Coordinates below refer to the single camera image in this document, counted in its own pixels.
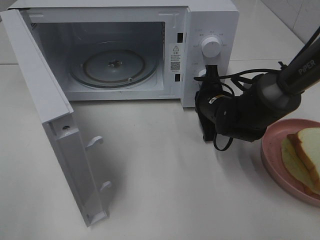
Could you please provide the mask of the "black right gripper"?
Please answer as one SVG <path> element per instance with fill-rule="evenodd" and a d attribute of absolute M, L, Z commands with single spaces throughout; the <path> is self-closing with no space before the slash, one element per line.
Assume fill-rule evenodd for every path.
<path fill-rule="evenodd" d="M 211 110 L 212 104 L 219 98 L 232 98 L 233 89 L 220 80 L 217 65 L 207 64 L 205 69 L 205 75 L 194 78 L 201 82 L 200 89 L 195 94 L 195 111 L 200 119 L 214 120 L 218 107 L 214 106 Z"/>

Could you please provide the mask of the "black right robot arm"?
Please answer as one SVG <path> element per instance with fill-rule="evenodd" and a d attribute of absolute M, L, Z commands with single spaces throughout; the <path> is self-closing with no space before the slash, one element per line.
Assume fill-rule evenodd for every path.
<path fill-rule="evenodd" d="M 296 110 L 302 93 L 320 80 L 320 38 L 316 31 L 289 65 L 281 70 L 250 69 L 220 76 L 216 65 L 206 65 L 195 95 L 195 111 L 203 139 L 215 142 L 218 135 L 247 142 L 260 139 L 267 127 Z"/>

